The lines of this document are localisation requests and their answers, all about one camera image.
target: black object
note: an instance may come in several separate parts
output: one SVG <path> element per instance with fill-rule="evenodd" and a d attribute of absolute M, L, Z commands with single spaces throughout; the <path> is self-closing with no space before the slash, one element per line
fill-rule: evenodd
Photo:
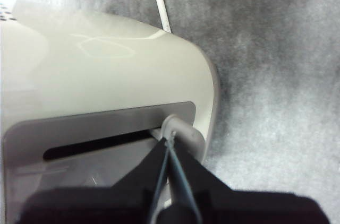
<path fill-rule="evenodd" d="M 146 223 L 166 149 L 163 139 L 111 188 L 59 188 L 34 194 L 26 201 L 18 223 Z M 329 223 L 312 199 L 234 191 L 179 142 L 175 151 L 203 223 Z M 157 223 L 196 223 L 196 219 L 190 208 L 175 202 L 160 212 Z"/>

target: wire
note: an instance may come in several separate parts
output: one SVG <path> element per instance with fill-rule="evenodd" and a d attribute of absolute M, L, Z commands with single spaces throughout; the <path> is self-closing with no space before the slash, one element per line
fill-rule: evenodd
<path fill-rule="evenodd" d="M 163 30 L 171 33 L 169 18 L 166 12 L 164 0 L 156 0 L 156 2 Z"/>

